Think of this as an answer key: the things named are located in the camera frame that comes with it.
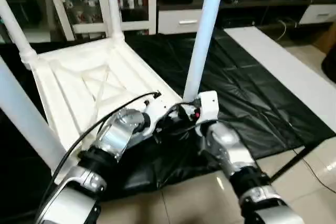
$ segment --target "black wire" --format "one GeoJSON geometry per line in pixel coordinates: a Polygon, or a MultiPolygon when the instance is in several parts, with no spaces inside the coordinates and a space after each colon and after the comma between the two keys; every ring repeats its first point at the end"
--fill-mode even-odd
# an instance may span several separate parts
{"type": "Polygon", "coordinates": [[[117,109],[113,110],[112,112],[108,113],[106,116],[104,116],[103,118],[101,118],[100,120],[98,120],[95,124],[93,124],[91,127],[89,127],[86,131],[84,131],[80,136],[79,138],[71,145],[71,147],[69,148],[69,150],[65,153],[65,155],[63,156],[63,158],[61,159],[61,161],[59,162],[58,166],[56,167],[55,169],[55,172],[53,174],[53,176],[51,177],[51,180],[47,186],[47,189],[45,191],[45,193],[43,194],[42,196],[42,200],[40,202],[40,205],[38,206],[38,209],[37,209],[37,214],[36,214],[36,219],[35,221],[37,220],[38,216],[39,216],[39,212],[41,210],[41,207],[44,203],[44,201],[46,200],[47,198],[47,195],[50,191],[50,188],[52,187],[52,185],[54,184],[54,181],[57,177],[57,175],[59,174],[59,172],[61,171],[65,161],[68,159],[68,157],[70,156],[70,154],[72,153],[72,151],[76,148],[76,146],[95,128],[97,127],[101,122],[105,122],[111,115],[113,115],[114,113],[116,113],[118,110],[121,110],[123,107],[126,107],[127,105],[129,105],[130,103],[142,98],[142,97],[145,97],[147,95],[151,95],[151,94],[158,94],[158,92],[150,92],[150,93],[146,93],[146,94],[142,94],[134,99],[132,99],[131,101],[125,103],[124,105],[118,107],[117,109]]]}
{"type": "Polygon", "coordinates": [[[318,180],[318,182],[320,182],[320,184],[321,184],[322,186],[324,186],[326,189],[328,189],[329,191],[331,191],[331,192],[333,192],[334,194],[336,194],[336,191],[334,191],[334,190],[331,189],[329,186],[327,186],[326,184],[324,184],[324,183],[318,178],[318,176],[317,176],[316,173],[314,172],[313,168],[311,168],[311,166],[308,164],[308,162],[307,162],[304,158],[302,158],[302,161],[306,164],[306,166],[310,169],[310,171],[313,173],[314,177],[318,180]]]}
{"type": "Polygon", "coordinates": [[[173,106],[171,106],[168,110],[167,110],[167,112],[161,117],[161,122],[162,122],[162,125],[164,125],[164,122],[165,122],[165,120],[167,119],[167,117],[171,114],[171,113],[173,113],[174,112],[174,110],[176,110],[177,109],[177,107],[178,106],[180,106],[180,105],[193,105],[194,103],[193,102],[179,102],[179,103],[176,103],[176,104],[174,104],[173,106]]]}
{"type": "Polygon", "coordinates": [[[201,126],[202,124],[205,124],[205,123],[213,123],[213,122],[222,122],[222,123],[225,123],[225,124],[227,123],[226,121],[221,120],[221,119],[206,120],[206,121],[203,121],[203,122],[201,122],[201,123],[196,123],[196,124],[194,124],[194,125],[192,125],[192,126],[190,126],[190,127],[184,128],[184,129],[182,129],[182,130],[179,130],[179,131],[175,131],[175,132],[173,132],[173,133],[170,133],[170,135],[173,135],[173,136],[180,135],[180,134],[183,134],[183,133],[185,133],[185,132],[188,132],[188,131],[190,131],[190,130],[192,130],[192,129],[198,127],[198,126],[201,126]]]}

